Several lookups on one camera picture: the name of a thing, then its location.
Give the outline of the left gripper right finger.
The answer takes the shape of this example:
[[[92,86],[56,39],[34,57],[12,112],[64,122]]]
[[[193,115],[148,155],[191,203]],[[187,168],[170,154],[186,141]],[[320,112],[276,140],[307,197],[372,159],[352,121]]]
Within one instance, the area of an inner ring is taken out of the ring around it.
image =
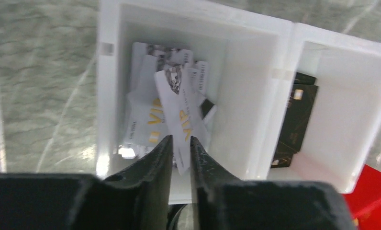
[[[251,181],[231,174],[190,140],[193,224],[197,230],[353,230],[341,194],[327,183]]]

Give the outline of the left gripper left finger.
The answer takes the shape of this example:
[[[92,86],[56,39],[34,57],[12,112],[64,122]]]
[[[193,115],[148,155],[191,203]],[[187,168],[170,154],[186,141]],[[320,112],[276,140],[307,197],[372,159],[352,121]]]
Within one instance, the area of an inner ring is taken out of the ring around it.
[[[173,137],[102,180],[92,174],[0,173],[0,230],[164,230]]]

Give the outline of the white VIP credit card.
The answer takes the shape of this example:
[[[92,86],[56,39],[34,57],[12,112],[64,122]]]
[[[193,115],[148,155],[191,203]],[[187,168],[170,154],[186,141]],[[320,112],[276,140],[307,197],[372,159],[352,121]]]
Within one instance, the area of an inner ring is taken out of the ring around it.
[[[202,120],[198,96],[184,65],[156,72],[154,79],[168,133],[173,136],[176,166],[182,175],[190,167],[191,138],[196,137],[206,145],[210,142],[210,134]]]

